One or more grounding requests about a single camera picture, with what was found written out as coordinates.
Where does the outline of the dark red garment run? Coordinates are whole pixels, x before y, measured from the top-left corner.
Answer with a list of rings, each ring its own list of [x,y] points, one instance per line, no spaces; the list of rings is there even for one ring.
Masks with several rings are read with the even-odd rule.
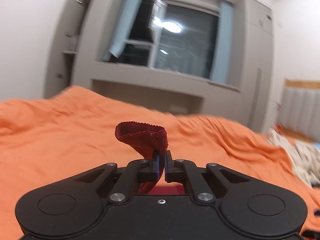
[[[138,194],[178,195],[184,194],[182,185],[157,185],[164,171],[164,156],[168,149],[167,132],[164,127],[125,121],[117,124],[115,137],[118,141],[131,146],[144,159],[151,160],[154,154],[159,156],[159,171],[156,181],[139,182]]]

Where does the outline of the orange bed sheet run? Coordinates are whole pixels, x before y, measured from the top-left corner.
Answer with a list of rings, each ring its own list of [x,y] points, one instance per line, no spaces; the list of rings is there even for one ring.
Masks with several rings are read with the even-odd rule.
[[[228,119],[152,111],[73,86],[50,100],[1,103],[1,239],[19,239],[15,218],[19,198],[32,189],[114,162],[126,166],[139,158],[119,142],[114,130],[123,121],[162,126],[175,159],[198,166],[218,163],[289,189],[308,207],[305,230],[319,230],[319,189],[292,172],[284,149]]]

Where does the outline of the right light blue curtain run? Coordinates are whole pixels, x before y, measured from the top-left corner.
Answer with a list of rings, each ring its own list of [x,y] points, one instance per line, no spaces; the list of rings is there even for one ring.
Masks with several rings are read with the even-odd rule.
[[[226,84],[233,42],[234,7],[224,0],[219,1],[219,7],[220,17],[210,80]]]

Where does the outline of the light blue curtain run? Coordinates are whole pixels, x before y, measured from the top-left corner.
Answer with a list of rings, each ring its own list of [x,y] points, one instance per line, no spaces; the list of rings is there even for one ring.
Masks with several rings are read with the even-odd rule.
[[[111,57],[119,58],[123,53],[141,2],[142,0],[123,0],[111,44],[103,57],[104,62],[108,62]]]
[[[224,0],[219,1],[219,7],[220,17],[210,80],[226,84],[233,42],[234,7]]]

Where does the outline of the grey built-in wardrobe unit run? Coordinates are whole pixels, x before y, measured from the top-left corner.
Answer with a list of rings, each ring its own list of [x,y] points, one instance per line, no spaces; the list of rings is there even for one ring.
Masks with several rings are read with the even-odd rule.
[[[172,114],[263,129],[272,64],[266,0],[66,0],[44,82]]]

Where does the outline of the cream white garment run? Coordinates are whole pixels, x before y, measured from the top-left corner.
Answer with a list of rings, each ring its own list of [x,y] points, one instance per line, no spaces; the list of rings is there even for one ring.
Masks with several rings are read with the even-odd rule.
[[[274,146],[282,148],[292,164],[293,174],[310,187],[319,187],[319,148],[314,144],[294,139],[293,144],[270,128],[266,140]]]

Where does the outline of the grey padded wooden headboard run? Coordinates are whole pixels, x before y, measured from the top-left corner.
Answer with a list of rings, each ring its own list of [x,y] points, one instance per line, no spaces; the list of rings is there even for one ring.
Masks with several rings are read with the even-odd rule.
[[[286,79],[276,124],[284,136],[319,142],[319,81]]]

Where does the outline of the dark glass window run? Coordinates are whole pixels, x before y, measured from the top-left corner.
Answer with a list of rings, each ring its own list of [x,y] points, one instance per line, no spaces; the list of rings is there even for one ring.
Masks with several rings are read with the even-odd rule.
[[[142,0],[126,46],[108,62],[153,67],[209,78],[215,53],[219,16],[167,5],[161,34],[153,41],[148,23],[153,1]]]

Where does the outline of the light blue garment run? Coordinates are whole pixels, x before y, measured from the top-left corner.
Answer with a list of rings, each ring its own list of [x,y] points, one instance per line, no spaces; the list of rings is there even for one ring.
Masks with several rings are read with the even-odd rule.
[[[320,143],[319,142],[314,142],[313,146],[315,146],[316,148],[318,148],[320,150]]]

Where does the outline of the clear glass jar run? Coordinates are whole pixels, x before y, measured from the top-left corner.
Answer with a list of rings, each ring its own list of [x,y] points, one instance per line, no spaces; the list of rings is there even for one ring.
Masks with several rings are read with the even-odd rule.
[[[78,35],[73,35],[73,36],[70,37],[69,46],[68,46],[68,50],[69,51],[77,51],[78,40],[79,40],[79,36]]]

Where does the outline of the open grey cabinet door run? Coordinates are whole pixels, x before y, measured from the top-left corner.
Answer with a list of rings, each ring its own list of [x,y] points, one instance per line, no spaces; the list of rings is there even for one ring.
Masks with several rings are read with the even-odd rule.
[[[86,11],[85,0],[66,0],[49,53],[44,83],[44,98],[59,94],[70,85],[75,51],[69,51],[69,39],[79,35]]]

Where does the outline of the left light blue curtain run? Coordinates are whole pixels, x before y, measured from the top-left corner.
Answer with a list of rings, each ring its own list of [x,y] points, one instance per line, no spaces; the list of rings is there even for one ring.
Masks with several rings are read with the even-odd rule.
[[[123,0],[111,44],[103,57],[104,62],[108,62],[111,57],[119,58],[123,53],[141,2],[142,0]]]

